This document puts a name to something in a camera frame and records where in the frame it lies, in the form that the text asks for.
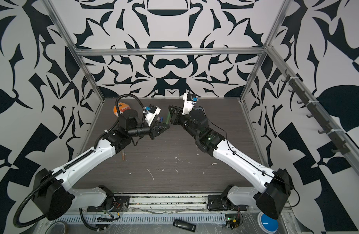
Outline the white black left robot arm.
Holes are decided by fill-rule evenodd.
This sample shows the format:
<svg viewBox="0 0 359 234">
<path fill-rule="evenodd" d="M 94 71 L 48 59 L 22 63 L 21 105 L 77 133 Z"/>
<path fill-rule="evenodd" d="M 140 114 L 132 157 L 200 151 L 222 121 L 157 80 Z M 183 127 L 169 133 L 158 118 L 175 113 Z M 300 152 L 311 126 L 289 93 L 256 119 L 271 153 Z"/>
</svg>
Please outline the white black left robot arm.
<svg viewBox="0 0 359 234">
<path fill-rule="evenodd" d="M 105 210 L 110 209 L 113 193 L 106 187 L 76 190 L 73 186 L 84 175 L 121 152 L 130 143 L 137 145 L 135 137 L 142 139 L 149 136 L 150 139 L 154 139 L 170 127 L 155 120 L 161 111 L 158 106 L 146 107 L 137 96 L 130 94 L 119 96 L 116 102 L 125 97 L 132 97 L 138 102 L 142 109 L 142 119 L 139 119 L 136 110 L 128 109 L 121 112 L 116 104 L 116 122 L 97 138 L 93 147 L 62 166 L 53 170 L 43 169 L 36 174 L 33 190 L 19 205 L 13 217 L 15 227 L 27 227 L 44 218 L 55 220 L 73 208 L 101 206 Z M 43 214 L 34 220 L 21 222 L 20 215 L 30 200 Z"/>
</svg>

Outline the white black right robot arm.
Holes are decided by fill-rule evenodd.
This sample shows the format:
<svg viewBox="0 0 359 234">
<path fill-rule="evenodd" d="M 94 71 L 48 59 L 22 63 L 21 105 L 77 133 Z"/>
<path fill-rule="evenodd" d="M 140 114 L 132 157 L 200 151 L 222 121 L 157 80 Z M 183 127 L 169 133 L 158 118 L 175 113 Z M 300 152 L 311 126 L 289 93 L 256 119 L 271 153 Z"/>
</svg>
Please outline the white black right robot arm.
<svg viewBox="0 0 359 234">
<path fill-rule="evenodd" d="M 243 193 L 237 186 L 225 190 L 226 201 L 238 206 L 253 200 L 257 208 L 272 219 L 278 219 L 294 190 L 292 178 L 286 170 L 276 171 L 254 161 L 234 147 L 226 136 L 209 126 L 209 119 L 203 110 L 191 110 L 169 106 L 170 123 L 180 125 L 195 140 L 196 146 L 204 153 L 226 163 L 252 185 L 250 194 Z"/>
</svg>

